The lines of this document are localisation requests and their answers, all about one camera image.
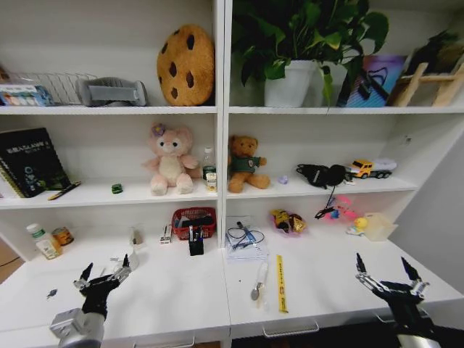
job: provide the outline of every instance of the white bookshelf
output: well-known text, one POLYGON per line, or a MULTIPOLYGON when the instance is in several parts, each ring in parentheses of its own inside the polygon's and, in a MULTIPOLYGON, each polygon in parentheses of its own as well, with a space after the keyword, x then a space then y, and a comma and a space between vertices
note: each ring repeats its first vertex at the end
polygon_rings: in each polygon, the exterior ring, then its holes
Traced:
MULTIPOLYGON (((391 24, 380 53, 407 55, 423 45, 447 27, 455 10, 462 7, 458 2, 428 0, 418 11, 412 0, 372 0, 371 7, 384 11, 391 24)), ((92 7, 91 12, 84 13, 81 3, 65 6, 55 0, 34 1, 24 11, 19 2, 9 0, 2 7, 0 30, 9 35, 0 38, 0 63, 11 71, 78 72, 141 80, 150 106, 0 107, 0 131, 47 128, 67 173, 73 181, 83 182, 56 201, 47 200, 54 192, 32 199, 0 199, 0 237, 27 261, 0 286, 2 299, 13 298, 44 272, 74 279, 91 261, 103 265, 117 247, 125 245, 129 228, 137 224, 143 226, 149 252, 144 265, 115 291, 109 303, 106 332, 108 344, 115 347, 187 345, 193 335, 196 342, 221 340, 227 347, 232 337, 261 335, 263 326, 282 332, 308 327, 314 320, 322 328, 348 320, 375 320, 373 310, 384 312, 386 306, 356 282, 356 251, 362 252, 373 273, 393 281, 402 279, 399 257, 406 256, 424 280, 432 283, 427 297, 431 305, 463 298, 452 284, 425 269, 422 260, 405 254, 401 245, 373 244, 344 234, 345 225, 315 223, 313 217, 331 190, 315 188, 294 173, 299 163, 330 166, 356 158, 391 157, 398 168, 390 178, 355 179, 355 185, 342 184, 335 194, 347 195, 359 213, 382 212, 395 221, 463 133, 462 104, 433 108, 425 98, 410 107, 327 108, 318 99, 316 79, 303 107, 264 107, 262 85, 241 86, 240 70, 231 55, 233 0, 85 4, 92 7), (213 106, 169 107, 157 80, 157 52, 176 28, 190 22, 201 25, 215 42, 215 98, 213 106), (150 194, 150 174, 141 163, 154 156, 146 145, 153 122, 190 127, 192 154, 199 158, 206 146, 215 147, 216 194, 207 192, 201 180, 195 181, 191 194, 177 194, 174 188, 165 196, 150 194), (245 184, 240 194, 228 192, 231 135, 258 139, 256 155, 267 157, 268 164, 257 173, 271 177, 270 188, 259 190, 245 184), (277 177, 285 174, 289 184, 281 185, 277 177), (124 192, 112 194, 113 183, 121 183, 124 192), (217 233, 207 241, 204 256, 189 257, 188 244, 175 237, 169 246, 157 243, 174 211, 187 207, 216 209, 217 233), (276 234, 268 222, 269 210, 276 208, 300 214, 309 223, 309 232, 300 239, 276 234), (271 260, 268 312, 250 307, 249 293, 259 263, 232 264, 225 257, 228 215, 252 215, 266 235, 271 260), (30 223, 40 223, 49 231, 66 225, 76 232, 76 240, 62 257, 47 262, 25 232, 30 223), (289 315, 276 310, 276 254, 284 256, 289 315), (195 278, 190 269, 200 277, 195 278), (199 301, 188 301, 192 292, 199 301), (129 324, 121 322, 121 313, 126 311, 129 324), (148 320, 138 326, 140 318, 148 320)), ((334 69, 333 76, 335 96, 344 72, 334 69)), ((74 295, 65 293, 74 304, 74 295)), ((3 308, 8 315, 2 305, 0 301, 0 313, 3 308)), ((47 315, 58 310, 44 306, 47 315)), ((37 318, 36 307, 22 310, 37 318)), ((48 330, 49 317, 40 320, 35 328, 19 325, 3 331, 0 327, 0 339, 19 347, 56 344, 48 330)))
POLYGON ((196 202, 218 199, 218 194, 208 192, 204 182, 200 179, 194 181, 194 191, 191 194, 179 194, 175 188, 169 188, 164 196, 153 196, 147 182, 148 180, 141 178, 86 179, 80 186, 53 201, 49 201, 48 198, 58 191, 45 191, 29 199, 2 199, 0 210, 196 202), (111 185, 114 183, 121 183, 124 191, 120 194, 113 194, 111 185))
POLYGON ((217 107, 0 107, 0 115, 185 115, 217 113, 217 107))

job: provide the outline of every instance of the black book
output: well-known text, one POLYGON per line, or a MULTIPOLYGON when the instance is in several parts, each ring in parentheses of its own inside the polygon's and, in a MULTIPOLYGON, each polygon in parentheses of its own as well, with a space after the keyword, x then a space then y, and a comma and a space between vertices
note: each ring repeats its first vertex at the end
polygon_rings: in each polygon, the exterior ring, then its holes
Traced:
POLYGON ((45 128, 1 132, 0 173, 27 198, 71 184, 45 128))

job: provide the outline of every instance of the stuffed animal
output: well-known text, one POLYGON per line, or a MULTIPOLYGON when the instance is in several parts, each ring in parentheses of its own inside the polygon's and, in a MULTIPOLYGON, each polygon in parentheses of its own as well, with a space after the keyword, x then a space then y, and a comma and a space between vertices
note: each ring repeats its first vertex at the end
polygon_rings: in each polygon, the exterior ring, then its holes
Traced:
POLYGON ((266 189, 270 184, 267 175, 256 175, 255 167, 266 165, 264 157, 253 157, 258 147, 258 140, 249 136, 232 136, 231 156, 228 164, 231 170, 231 180, 228 189, 235 194, 243 190, 244 182, 259 189, 266 189))
POLYGON ((167 130, 163 124, 153 124, 148 144, 157 157, 143 164, 156 173, 150 183, 153 195, 162 196, 168 187, 176 186, 180 194, 194 190, 192 176, 199 177, 195 170, 199 163, 189 154, 193 140, 187 127, 167 130))
POLYGON ((157 72, 169 104, 205 103, 215 82, 215 50, 207 32, 193 24, 176 30, 158 54, 157 72))

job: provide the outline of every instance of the clear plastic box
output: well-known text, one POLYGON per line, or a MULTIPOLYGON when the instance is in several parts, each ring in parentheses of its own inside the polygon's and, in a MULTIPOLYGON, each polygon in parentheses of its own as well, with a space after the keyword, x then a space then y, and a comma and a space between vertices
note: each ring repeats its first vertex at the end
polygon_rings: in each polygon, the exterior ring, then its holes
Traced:
POLYGON ((368 219, 368 226, 364 229, 364 234, 370 241, 385 241, 398 227, 380 212, 368 212, 364 218, 368 219))

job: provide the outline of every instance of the plastic bottle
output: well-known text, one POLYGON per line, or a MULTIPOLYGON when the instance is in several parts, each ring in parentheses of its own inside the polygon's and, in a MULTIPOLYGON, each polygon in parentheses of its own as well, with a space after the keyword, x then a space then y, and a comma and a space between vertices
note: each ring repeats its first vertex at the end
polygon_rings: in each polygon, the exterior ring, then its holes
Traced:
POLYGON ((205 147, 204 148, 204 157, 203 157, 203 180, 206 179, 207 173, 216 173, 216 163, 215 157, 212 153, 212 147, 205 147))
POLYGON ((26 227, 26 229, 31 234, 32 238, 34 238, 34 242, 38 249, 48 260, 54 259, 63 253, 59 242, 38 223, 33 223, 26 227))

